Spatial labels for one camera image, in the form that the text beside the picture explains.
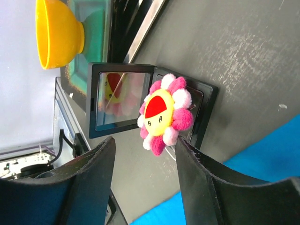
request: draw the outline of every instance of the white petal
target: white petal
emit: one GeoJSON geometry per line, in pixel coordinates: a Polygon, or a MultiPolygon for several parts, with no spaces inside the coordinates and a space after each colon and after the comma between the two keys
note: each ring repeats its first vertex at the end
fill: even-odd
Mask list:
{"type": "Polygon", "coordinates": [[[146,149],[146,150],[150,150],[150,149],[151,149],[150,144],[151,144],[152,138],[153,138],[153,136],[148,135],[148,136],[144,139],[144,142],[143,142],[143,144],[142,144],[142,146],[144,147],[144,149],[146,149]]]}
{"type": "Polygon", "coordinates": [[[164,76],[164,78],[161,80],[161,89],[167,90],[169,85],[176,79],[176,77],[173,74],[167,74],[164,76]]]}
{"type": "Polygon", "coordinates": [[[167,146],[175,145],[177,142],[179,132],[175,130],[173,127],[169,126],[165,129],[165,133],[163,135],[163,141],[167,146]]]}
{"type": "Polygon", "coordinates": [[[137,125],[139,128],[142,128],[144,125],[144,116],[140,115],[139,118],[137,119],[137,125]]]}
{"type": "Polygon", "coordinates": [[[146,98],[144,99],[144,102],[147,102],[150,98],[150,95],[147,95],[146,98]]]}
{"type": "Polygon", "coordinates": [[[188,109],[192,104],[191,94],[186,89],[179,89],[175,91],[172,98],[175,102],[174,109],[188,109]]]}

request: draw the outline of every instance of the black cable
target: black cable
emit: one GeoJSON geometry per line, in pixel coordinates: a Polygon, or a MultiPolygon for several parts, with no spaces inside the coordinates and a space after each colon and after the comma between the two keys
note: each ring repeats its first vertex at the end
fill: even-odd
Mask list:
{"type": "Polygon", "coordinates": [[[51,165],[52,163],[54,163],[61,155],[62,153],[62,141],[65,140],[65,142],[74,150],[75,149],[75,146],[70,142],[70,140],[65,136],[65,133],[64,133],[64,130],[63,129],[60,129],[60,136],[59,136],[59,145],[60,145],[60,148],[58,150],[58,154],[57,156],[52,159],[51,161],[48,162],[48,165],[51,165]]]}
{"type": "Polygon", "coordinates": [[[58,150],[58,154],[57,156],[55,156],[54,159],[52,159],[51,161],[48,162],[48,165],[51,165],[52,163],[54,163],[61,155],[61,152],[62,152],[62,139],[63,139],[63,136],[64,136],[64,130],[63,129],[60,129],[60,136],[59,136],[59,144],[60,144],[60,148],[58,150]]]}

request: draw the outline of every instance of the white background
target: white background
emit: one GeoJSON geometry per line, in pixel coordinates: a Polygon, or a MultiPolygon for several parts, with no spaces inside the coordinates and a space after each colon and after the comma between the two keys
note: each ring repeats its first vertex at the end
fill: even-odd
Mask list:
{"type": "Polygon", "coordinates": [[[0,153],[52,139],[55,77],[43,70],[35,0],[0,1],[0,153]]]}

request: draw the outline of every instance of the flower plush toy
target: flower plush toy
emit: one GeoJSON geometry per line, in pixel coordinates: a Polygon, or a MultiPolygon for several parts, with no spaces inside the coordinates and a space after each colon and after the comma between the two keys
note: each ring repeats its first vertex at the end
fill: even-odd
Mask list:
{"type": "Polygon", "coordinates": [[[137,125],[144,139],[143,147],[159,156],[166,146],[177,142],[180,131],[193,125],[193,115],[189,111],[192,104],[183,77],[167,74],[150,88],[139,113],[137,125]]]}

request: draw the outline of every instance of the black metal frame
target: black metal frame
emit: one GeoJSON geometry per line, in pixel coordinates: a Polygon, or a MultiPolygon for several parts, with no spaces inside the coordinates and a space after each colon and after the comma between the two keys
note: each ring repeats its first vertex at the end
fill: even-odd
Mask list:
{"type": "Polygon", "coordinates": [[[137,64],[122,64],[122,63],[90,63],[88,72],[88,91],[86,101],[86,115],[89,124],[89,138],[97,138],[105,135],[111,135],[118,132],[138,128],[137,118],[114,123],[115,127],[111,128],[110,124],[103,125],[101,131],[97,131],[97,112],[98,112],[98,84],[100,73],[106,72],[133,72],[146,73],[145,76],[141,104],[147,96],[153,77],[153,66],[137,65],[137,64]]]}

